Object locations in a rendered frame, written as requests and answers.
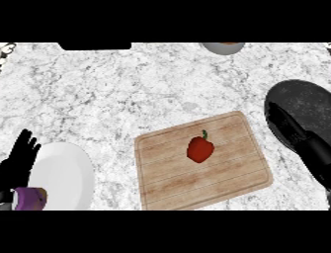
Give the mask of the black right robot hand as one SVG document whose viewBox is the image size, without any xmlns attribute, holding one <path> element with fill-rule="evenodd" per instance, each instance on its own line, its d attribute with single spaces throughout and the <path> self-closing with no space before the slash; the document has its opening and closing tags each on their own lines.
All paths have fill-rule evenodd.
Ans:
<svg viewBox="0 0 331 253">
<path fill-rule="evenodd" d="M 289 113 L 269 102 L 266 119 L 275 128 L 278 139 L 300 157 L 300 160 L 323 188 L 331 191 L 331 146 L 321 136 L 306 130 Z"/>
</svg>

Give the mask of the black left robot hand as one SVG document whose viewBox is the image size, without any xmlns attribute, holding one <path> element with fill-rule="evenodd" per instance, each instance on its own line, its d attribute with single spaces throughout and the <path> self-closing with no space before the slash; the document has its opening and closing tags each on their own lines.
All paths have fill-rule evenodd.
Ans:
<svg viewBox="0 0 331 253">
<path fill-rule="evenodd" d="M 28 186 L 40 148 L 32 132 L 23 128 L 9 157 L 0 162 L 0 205 L 13 201 L 12 191 Z"/>
</svg>

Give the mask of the black pan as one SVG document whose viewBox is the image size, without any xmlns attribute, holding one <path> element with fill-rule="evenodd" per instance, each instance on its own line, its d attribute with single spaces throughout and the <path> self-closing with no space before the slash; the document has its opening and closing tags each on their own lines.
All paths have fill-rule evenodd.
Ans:
<svg viewBox="0 0 331 253">
<path fill-rule="evenodd" d="M 270 88 L 264 99 L 288 112 L 304 130 L 313 131 L 331 146 L 331 93 L 316 84 L 289 79 Z"/>
</svg>

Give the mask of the red bell pepper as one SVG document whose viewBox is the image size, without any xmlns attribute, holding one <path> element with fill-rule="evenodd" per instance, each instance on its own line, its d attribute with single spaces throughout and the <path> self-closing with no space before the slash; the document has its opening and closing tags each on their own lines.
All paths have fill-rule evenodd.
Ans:
<svg viewBox="0 0 331 253">
<path fill-rule="evenodd" d="M 214 151 L 214 145 L 213 143 L 207 140 L 208 134 L 207 131 L 201 131 L 201 136 L 196 136 L 187 144 L 186 147 L 186 157 L 195 162 L 201 163 L 204 162 L 213 151 Z"/>
</svg>

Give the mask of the wooden cutting board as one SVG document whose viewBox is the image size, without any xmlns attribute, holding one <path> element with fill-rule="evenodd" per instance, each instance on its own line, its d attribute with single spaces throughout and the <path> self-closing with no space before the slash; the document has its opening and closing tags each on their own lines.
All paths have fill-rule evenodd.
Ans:
<svg viewBox="0 0 331 253">
<path fill-rule="evenodd" d="M 214 145 L 199 163 L 190 140 Z M 264 187 L 273 176 L 250 124 L 238 111 L 142 134 L 134 139 L 142 208 L 195 210 Z"/>
</svg>

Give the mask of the white plate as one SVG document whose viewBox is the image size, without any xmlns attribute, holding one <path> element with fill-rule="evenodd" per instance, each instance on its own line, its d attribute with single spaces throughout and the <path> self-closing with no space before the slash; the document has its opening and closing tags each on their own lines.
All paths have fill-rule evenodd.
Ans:
<svg viewBox="0 0 331 253">
<path fill-rule="evenodd" d="M 37 155 L 29 186 L 47 191 L 46 211 L 85 211 L 94 178 L 84 150 L 72 143 L 47 143 Z"/>
</svg>

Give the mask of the grey bowl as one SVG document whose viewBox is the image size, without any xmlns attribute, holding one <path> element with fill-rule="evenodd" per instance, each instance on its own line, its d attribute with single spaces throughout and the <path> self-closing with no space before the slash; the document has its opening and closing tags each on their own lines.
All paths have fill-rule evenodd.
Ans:
<svg viewBox="0 0 331 253">
<path fill-rule="evenodd" d="M 235 54 L 244 47 L 242 42 L 204 42 L 204 48 L 219 55 Z"/>
</svg>

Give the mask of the black appliance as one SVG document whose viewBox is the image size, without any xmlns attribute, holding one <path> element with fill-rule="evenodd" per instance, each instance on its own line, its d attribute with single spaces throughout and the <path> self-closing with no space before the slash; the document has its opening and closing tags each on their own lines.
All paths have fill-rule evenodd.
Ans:
<svg viewBox="0 0 331 253">
<path fill-rule="evenodd" d="M 59 46 L 63 50 L 115 50 L 131 48 L 128 42 L 60 42 Z"/>
</svg>

